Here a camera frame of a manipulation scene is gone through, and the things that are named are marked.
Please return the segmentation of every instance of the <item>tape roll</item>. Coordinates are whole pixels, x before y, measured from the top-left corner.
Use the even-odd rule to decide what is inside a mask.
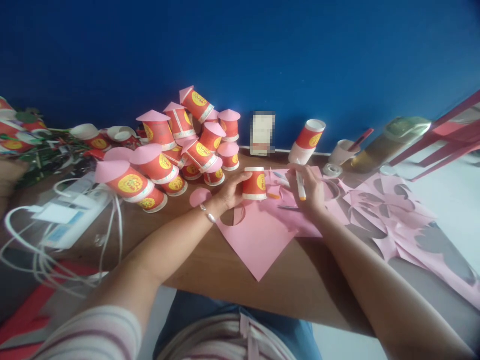
[[[343,172],[344,170],[340,166],[332,164],[331,162],[323,167],[323,174],[330,178],[338,178]]]

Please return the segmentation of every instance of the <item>striped shirt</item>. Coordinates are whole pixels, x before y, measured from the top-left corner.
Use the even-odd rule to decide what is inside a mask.
[[[34,360],[135,360],[142,345],[136,316],[117,306],[85,311],[59,328]],[[157,360],[295,360],[271,330],[243,314],[206,318],[179,332]]]

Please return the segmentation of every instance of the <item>silver bracelet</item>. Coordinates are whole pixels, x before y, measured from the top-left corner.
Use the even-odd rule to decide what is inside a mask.
[[[205,205],[203,205],[202,203],[200,204],[200,210],[202,210],[203,212],[206,212],[207,211],[207,208],[205,207]],[[212,223],[212,224],[215,224],[217,222],[217,220],[215,220],[214,216],[210,213],[208,213],[206,215],[207,219]]]

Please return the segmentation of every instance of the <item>blue jeans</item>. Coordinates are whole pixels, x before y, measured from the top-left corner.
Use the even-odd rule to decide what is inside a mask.
[[[322,360],[312,324],[270,312],[214,300],[189,292],[176,292],[166,324],[156,342],[153,358],[184,328],[199,320],[224,314],[243,313],[273,331],[298,360]]]

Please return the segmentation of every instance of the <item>white marker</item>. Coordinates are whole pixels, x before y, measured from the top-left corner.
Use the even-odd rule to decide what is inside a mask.
[[[307,193],[305,192],[305,185],[304,185],[304,177],[302,176],[300,171],[296,172],[296,183],[298,185],[298,197],[300,198],[300,201],[307,200]]]

